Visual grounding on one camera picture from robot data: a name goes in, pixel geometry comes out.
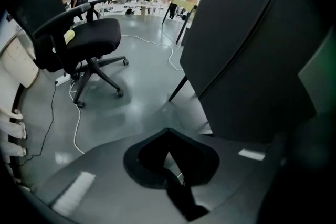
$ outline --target chair seat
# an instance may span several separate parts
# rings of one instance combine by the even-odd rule
[[[110,54],[117,49],[121,39],[119,22],[112,18],[95,20],[73,30],[75,37],[67,47],[77,62]]]

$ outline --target black office chair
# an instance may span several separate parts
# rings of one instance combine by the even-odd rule
[[[96,0],[65,11],[61,0],[10,0],[6,9],[30,36],[36,55],[35,64],[40,69],[55,72],[61,68],[70,75],[84,72],[73,102],[83,108],[85,104],[79,97],[92,74],[97,74],[117,90],[119,97],[122,89],[113,82],[100,68],[110,63],[123,60],[125,56],[97,60],[103,55],[115,51],[120,43],[119,22],[105,18],[93,21],[94,6],[107,0]],[[64,33],[70,28],[70,21],[87,11],[87,23],[75,27],[75,37],[65,43]],[[87,64],[76,68],[78,63],[86,60]]]

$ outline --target chair wheel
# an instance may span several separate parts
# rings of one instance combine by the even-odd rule
[[[124,92],[121,89],[119,89],[119,90],[117,90],[117,95],[119,97],[123,97],[124,96]]]
[[[81,102],[81,101],[78,101],[78,103],[76,104],[76,106],[78,106],[80,109],[83,109],[83,108],[85,108],[85,103]]]

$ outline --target floor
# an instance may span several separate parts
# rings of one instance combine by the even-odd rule
[[[162,18],[146,16],[115,16],[120,22],[122,35],[137,35],[145,40],[164,43],[174,50],[172,62],[181,68],[182,50],[171,40],[181,29],[182,22],[166,20],[161,30]],[[206,116],[194,90],[187,82],[175,99],[168,98],[184,76],[167,61],[170,48],[145,43],[137,38],[122,37],[121,44],[111,55],[125,55],[129,65],[122,61],[103,68],[103,71],[124,91],[118,98],[113,87],[92,76],[80,100],[86,103],[81,109],[81,120],[76,142],[84,152],[124,137],[164,127],[185,129],[195,133],[210,133]],[[19,108],[24,115],[28,139],[22,142],[28,150],[27,158],[38,154],[43,138],[51,123],[51,98],[56,78],[62,71],[49,73],[42,70],[36,82],[26,89]],[[74,132],[78,111],[69,96],[70,82],[56,88],[54,122],[46,137],[43,152],[20,168],[23,182],[32,191],[41,186],[48,177],[79,157],[74,147]]]

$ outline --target power strip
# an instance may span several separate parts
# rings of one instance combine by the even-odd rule
[[[69,81],[71,79],[71,76],[69,74],[66,74],[65,76],[61,76],[59,77],[56,81],[55,81],[55,84],[56,86],[60,86],[62,85],[63,83]]]

